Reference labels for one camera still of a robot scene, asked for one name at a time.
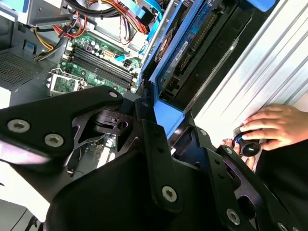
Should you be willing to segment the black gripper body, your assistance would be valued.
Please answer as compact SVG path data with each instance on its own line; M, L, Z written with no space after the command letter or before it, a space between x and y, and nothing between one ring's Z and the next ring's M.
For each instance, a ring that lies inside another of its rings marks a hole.
M47 231L238 231L241 218L229 206L219 212L208 177L174 160L183 210L154 205L145 158L130 152L61 189L44 224Z

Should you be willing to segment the person's hand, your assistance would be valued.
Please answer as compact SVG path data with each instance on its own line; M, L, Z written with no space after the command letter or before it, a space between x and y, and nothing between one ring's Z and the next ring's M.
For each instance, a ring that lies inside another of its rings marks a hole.
M272 104L250 116L240 127L244 140L266 140L261 149L271 151L308 139L308 114L293 106Z

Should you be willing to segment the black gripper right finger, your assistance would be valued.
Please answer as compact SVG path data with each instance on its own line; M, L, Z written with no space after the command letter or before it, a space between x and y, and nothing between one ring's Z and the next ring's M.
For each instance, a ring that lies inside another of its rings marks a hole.
M228 146L213 147L209 135L186 115L171 137L175 160L209 179L219 212L232 206L240 231L305 231L308 228L308 175L305 143L263 152L251 171Z

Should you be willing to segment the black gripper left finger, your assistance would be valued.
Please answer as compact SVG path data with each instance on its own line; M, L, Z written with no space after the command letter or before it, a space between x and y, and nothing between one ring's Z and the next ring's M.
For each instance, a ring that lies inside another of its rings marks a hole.
M11 202L32 213L46 213L55 196L53 174L61 172L72 153L104 134L123 138L119 154L135 140L145 151L153 203L170 213L182 210L167 137L149 101L131 102L108 86L66 93L0 111L0 159L32 171L15 186Z

